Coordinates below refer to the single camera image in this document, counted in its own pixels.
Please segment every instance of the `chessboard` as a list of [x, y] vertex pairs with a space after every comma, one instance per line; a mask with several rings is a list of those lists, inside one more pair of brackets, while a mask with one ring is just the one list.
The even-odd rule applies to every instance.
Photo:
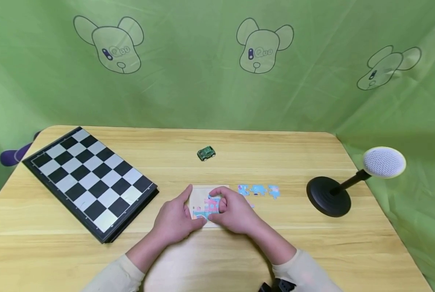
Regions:
[[112, 243], [159, 192], [82, 127], [23, 164], [101, 243]]

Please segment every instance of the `white microphone head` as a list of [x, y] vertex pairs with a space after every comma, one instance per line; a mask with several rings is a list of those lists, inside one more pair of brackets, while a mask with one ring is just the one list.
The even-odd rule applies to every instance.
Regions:
[[375, 147], [364, 154], [364, 170], [378, 178], [395, 178], [405, 170], [405, 157], [389, 147]]

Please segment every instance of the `bear face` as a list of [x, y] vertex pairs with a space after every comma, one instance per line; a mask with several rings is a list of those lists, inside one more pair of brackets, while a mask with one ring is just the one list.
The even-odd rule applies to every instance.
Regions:
[[370, 72], [358, 80], [357, 86], [363, 90], [370, 90], [386, 84], [399, 68], [402, 62], [401, 53], [392, 53], [381, 59]]
[[378, 88], [388, 83], [396, 71], [413, 68], [420, 58], [420, 48], [413, 47], [403, 53], [393, 53], [393, 46], [386, 46], [368, 59], [367, 66], [371, 70], [358, 80], [357, 87], [361, 90]]
[[73, 23], [79, 37], [95, 46], [99, 61], [105, 68], [121, 74], [140, 69], [141, 60], [135, 46], [143, 42], [144, 35], [133, 18], [122, 18], [117, 27], [97, 27], [83, 16], [76, 16]]
[[294, 39], [294, 29], [284, 25], [276, 31], [260, 30], [252, 18], [245, 19], [237, 30], [237, 41], [245, 46], [240, 67], [251, 73], [266, 73], [276, 64], [276, 53], [287, 49]]

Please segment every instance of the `left hand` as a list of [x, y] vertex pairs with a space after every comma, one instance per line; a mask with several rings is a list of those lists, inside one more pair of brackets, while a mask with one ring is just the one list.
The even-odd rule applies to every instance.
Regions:
[[191, 219], [189, 207], [185, 203], [192, 190], [193, 186], [188, 185], [178, 197], [165, 202], [159, 210], [151, 232], [164, 240], [165, 245], [180, 242], [207, 222], [205, 218]]

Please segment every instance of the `green fabric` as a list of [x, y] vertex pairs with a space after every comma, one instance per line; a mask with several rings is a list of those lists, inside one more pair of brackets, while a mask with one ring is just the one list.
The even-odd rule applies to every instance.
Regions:
[[0, 0], [0, 153], [55, 124], [397, 148], [368, 185], [435, 290], [435, 0]]

